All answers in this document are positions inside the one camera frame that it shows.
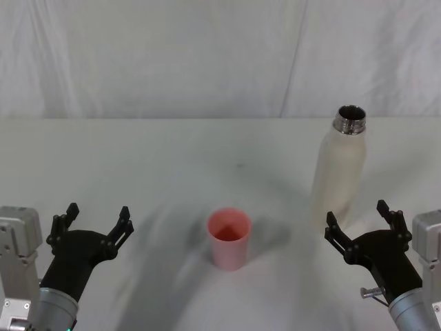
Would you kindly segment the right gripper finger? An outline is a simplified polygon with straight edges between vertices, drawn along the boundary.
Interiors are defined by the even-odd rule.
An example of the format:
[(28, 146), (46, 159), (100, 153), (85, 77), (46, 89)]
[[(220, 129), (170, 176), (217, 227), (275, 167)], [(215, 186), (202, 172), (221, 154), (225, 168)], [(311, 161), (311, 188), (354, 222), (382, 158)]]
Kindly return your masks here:
[(385, 200), (379, 200), (376, 207), (380, 216), (387, 222), (390, 230), (404, 243), (410, 242), (412, 235), (407, 228), (404, 215), (401, 210), (390, 210)]
[(340, 228), (333, 212), (327, 213), (325, 239), (341, 253), (347, 264), (358, 264), (360, 245), (357, 239), (350, 239)]

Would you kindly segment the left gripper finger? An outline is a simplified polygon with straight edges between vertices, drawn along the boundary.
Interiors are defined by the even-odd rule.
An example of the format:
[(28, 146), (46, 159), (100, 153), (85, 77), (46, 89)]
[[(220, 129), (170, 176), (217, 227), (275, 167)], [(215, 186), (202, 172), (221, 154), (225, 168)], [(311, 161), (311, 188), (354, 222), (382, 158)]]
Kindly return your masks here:
[(126, 242), (133, 233), (134, 227), (130, 220), (129, 208), (125, 205), (121, 208), (119, 219), (109, 234), (102, 240), (103, 253), (105, 257), (116, 257), (119, 248)]
[(72, 222), (77, 218), (78, 215), (79, 207), (77, 203), (71, 203), (68, 206), (65, 214), (54, 215), (51, 231), (46, 239), (46, 243), (48, 245), (57, 245), (60, 243), (63, 235), (68, 232), (69, 227), (72, 225)]

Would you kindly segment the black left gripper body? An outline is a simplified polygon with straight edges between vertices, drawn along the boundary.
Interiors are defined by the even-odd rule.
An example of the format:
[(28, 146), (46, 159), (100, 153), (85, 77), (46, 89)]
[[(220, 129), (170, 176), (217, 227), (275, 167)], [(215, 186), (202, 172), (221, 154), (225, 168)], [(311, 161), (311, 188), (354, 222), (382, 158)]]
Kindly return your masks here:
[(80, 300), (93, 269), (118, 254), (115, 242), (104, 234), (88, 230), (51, 234), (46, 242), (54, 258), (40, 287), (57, 290), (75, 301)]

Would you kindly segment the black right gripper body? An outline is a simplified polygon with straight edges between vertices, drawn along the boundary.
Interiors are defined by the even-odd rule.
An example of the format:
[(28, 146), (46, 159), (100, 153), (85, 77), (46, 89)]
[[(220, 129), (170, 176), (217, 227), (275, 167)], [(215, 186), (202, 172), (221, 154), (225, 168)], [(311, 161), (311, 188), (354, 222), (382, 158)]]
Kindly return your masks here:
[(422, 279), (406, 256), (409, 231), (376, 230), (345, 239), (344, 260), (370, 271), (383, 295), (392, 302), (401, 294), (422, 287)]

